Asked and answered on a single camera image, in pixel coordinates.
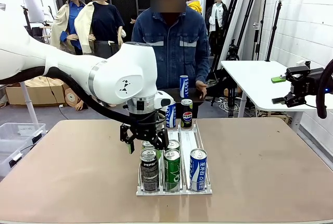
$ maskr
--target navy t-shirt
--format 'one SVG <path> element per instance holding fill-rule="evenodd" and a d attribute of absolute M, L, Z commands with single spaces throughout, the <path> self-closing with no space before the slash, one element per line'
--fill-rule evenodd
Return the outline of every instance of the navy t-shirt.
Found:
<path fill-rule="evenodd" d="M 94 4 L 92 28 L 98 41 L 114 41 L 118 43 L 118 28 L 124 26 L 123 19 L 115 5 Z"/>

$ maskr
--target person's hand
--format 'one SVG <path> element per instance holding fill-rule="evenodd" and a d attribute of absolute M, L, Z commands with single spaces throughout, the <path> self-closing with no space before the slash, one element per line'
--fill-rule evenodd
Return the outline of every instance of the person's hand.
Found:
<path fill-rule="evenodd" d="M 83 108 L 83 104 L 84 104 L 84 102 L 83 102 L 82 100 L 79 101 L 79 102 L 75 105 L 75 110 L 76 110 L 76 111 L 81 111 L 82 108 Z"/>
<path fill-rule="evenodd" d="M 197 90 L 202 93 L 202 95 L 200 96 L 200 99 L 205 98 L 205 96 L 207 95 L 207 89 L 206 88 L 208 87 L 208 85 L 204 84 L 201 81 L 196 81 L 196 87 L 197 87 Z"/>
<path fill-rule="evenodd" d="M 96 40 L 95 36 L 92 35 L 92 34 L 88 36 L 88 39 L 89 39 L 89 41 L 91 41 L 91 42 Z"/>
<path fill-rule="evenodd" d="M 77 41 L 78 39 L 79 39 L 79 37 L 76 34 L 71 34 L 71 35 L 67 36 L 67 40 L 70 40 L 70 41 Z"/>
<path fill-rule="evenodd" d="M 123 45 L 123 40 L 121 37 L 118 38 L 118 45 L 119 45 L 119 48 L 121 48 L 121 45 Z"/>

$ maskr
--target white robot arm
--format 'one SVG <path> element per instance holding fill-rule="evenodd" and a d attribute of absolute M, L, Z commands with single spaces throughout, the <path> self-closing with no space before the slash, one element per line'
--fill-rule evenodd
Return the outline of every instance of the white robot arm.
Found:
<path fill-rule="evenodd" d="M 91 108 L 126 123 L 121 126 L 121 141 L 133 145 L 138 138 L 150 141 L 158 149 L 168 146 L 158 110 L 170 105 L 173 99 L 157 91 L 157 64 L 152 47 L 127 43 L 109 59 L 75 56 L 30 37 L 23 26 L 10 23 L 3 11 L 0 29 L 0 84 L 40 75 L 60 78 Z M 130 116 L 108 110 L 90 96 L 109 104 L 127 102 Z M 128 129 L 133 133 L 131 137 L 127 135 Z"/>

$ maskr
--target blue and white can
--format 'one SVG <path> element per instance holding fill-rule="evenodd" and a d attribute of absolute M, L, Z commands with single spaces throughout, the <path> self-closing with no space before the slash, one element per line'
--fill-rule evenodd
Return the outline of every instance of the blue and white can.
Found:
<path fill-rule="evenodd" d="M 201 148 L 191 151 L 189 178 L 192 191 L 203 191 L 206 180 L 207 152 Z"/>
<path fill-rule="evenodd" d="M 167 128 L 176 127 L 176 102 L 166 108 L 165 118 Z"/>
<path fill-rule="evenodd" d="M 188 76 L 180 76 L 181 98 L 188 98 Z"/>

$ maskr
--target denim jacket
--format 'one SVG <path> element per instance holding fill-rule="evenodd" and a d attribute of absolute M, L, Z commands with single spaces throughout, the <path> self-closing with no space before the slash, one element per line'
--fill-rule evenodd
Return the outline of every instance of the denim jacket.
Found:
<path fill-rule="evenodd" d="M 203 17 L 186 6 L 174 25 L 169 27 L 160 13 L 150 9 L 136 20 L 132 41 L 154 48 L 158 89 L 180 87 L 180 76 L 187 75 L 190 88 L 206 81 L 209 72 L 209 43 Z"/>

